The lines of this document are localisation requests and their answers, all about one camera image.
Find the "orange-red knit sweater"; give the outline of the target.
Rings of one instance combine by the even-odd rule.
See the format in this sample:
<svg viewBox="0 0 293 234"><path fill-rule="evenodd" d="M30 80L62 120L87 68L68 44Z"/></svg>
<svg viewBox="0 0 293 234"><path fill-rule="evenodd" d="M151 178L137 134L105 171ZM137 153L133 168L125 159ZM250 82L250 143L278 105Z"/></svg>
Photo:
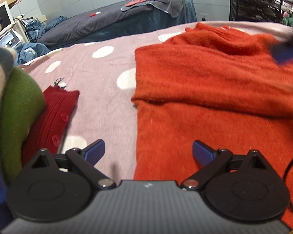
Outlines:
<svg viewBox="0 0 293 234"><path fill-rule="evenodd" d="M279 175L293 158L293 59L278 40L203 23L135 50L136 180L182 182L201 167L200 140L235 154L259 150Z"/></svg>

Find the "dark red buttoned cardigan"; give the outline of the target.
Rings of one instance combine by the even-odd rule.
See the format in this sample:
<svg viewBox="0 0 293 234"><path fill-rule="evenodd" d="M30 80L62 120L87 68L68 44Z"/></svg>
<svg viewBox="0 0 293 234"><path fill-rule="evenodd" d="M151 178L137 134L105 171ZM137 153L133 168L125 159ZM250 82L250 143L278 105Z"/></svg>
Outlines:
<svg viewBox="0 0 293 234"><path fill-rule="evenodd" d="M49 86L43 95L46 107L22 145L22 165L26 165L43 148L52 154L57 153L70 116L77 105L80 91L67 91L59 86Z"/></svg>

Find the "green knit garment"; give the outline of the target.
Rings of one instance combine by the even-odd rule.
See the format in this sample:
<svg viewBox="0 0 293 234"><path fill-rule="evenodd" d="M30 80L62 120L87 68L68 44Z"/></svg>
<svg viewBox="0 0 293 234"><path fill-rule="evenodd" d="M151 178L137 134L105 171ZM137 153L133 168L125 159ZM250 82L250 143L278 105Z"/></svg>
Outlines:
<svg viewBox="0 0 293 234"><path fill-rule="evenodd" d="M22 170L22 144L44 108L45 98L39 85L14 67L4 89L0 114L0 160L8 185Z"/></svg>

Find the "pink polka dot bedsheet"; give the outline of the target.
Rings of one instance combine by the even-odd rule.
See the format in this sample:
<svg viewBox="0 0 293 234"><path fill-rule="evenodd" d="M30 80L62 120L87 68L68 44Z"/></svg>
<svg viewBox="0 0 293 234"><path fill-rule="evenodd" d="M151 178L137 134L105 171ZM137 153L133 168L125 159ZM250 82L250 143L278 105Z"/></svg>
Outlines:
<svg viewBox="0 0 293 234"><path fill-rule="evenodd" d="M96 168L115 182L135 179L138 135L138 110L132 101L136 89L135 50L164 43L197 24L76 44L46 56L39 66L30 66L30 76L42 92L49 86L80 91L57 153L83 149L102 139L105 155ZM203 24L229 26L250 35L270 34L278 42L293 35L293 28L277 23L209 21Z"/></svg>

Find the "grey towel on bed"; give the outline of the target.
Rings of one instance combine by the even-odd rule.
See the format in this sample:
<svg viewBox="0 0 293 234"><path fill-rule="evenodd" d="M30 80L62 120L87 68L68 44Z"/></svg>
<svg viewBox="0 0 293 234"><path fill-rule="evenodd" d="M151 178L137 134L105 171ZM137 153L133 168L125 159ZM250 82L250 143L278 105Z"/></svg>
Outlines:
<svg viewBox="0 0 293 234"><path fill-rule="evenodd" d="M176 18L185 6L184 0L131 0L122 8L122 12L126 12L135 7L150 5L162 12L169 14L172 18Z"/></svg>

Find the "white monitor device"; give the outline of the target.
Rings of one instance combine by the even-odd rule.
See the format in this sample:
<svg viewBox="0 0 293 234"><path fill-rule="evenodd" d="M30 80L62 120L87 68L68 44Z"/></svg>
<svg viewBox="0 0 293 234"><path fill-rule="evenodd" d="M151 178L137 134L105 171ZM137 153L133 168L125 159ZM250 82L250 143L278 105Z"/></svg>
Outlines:
<svg viewBox="0 0 293 234"><path fill-rule="evenodd" d="M2 19L0 47L15 49L20 44L29 43L22 23L13 19L6 1L0 4L0 19Z"/></svg>

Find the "grey blue side bed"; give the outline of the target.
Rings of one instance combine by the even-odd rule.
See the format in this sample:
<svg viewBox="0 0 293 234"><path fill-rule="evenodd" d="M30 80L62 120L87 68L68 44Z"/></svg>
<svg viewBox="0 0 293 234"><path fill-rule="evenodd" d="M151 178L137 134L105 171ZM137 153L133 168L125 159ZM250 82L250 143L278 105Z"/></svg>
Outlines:
<svg viewBox="0 0 293 234"><path fill-rule="evenodd" d="M26 25L31 42L17 48L15 65L24 65L50 51L75 44L106 41L197 21L193 0L184 0L185 6L176 18L150 5L122 12L121 8L129 1L114 3L71 18L59 16L47 24L37 19L31 21Z"/></svg>

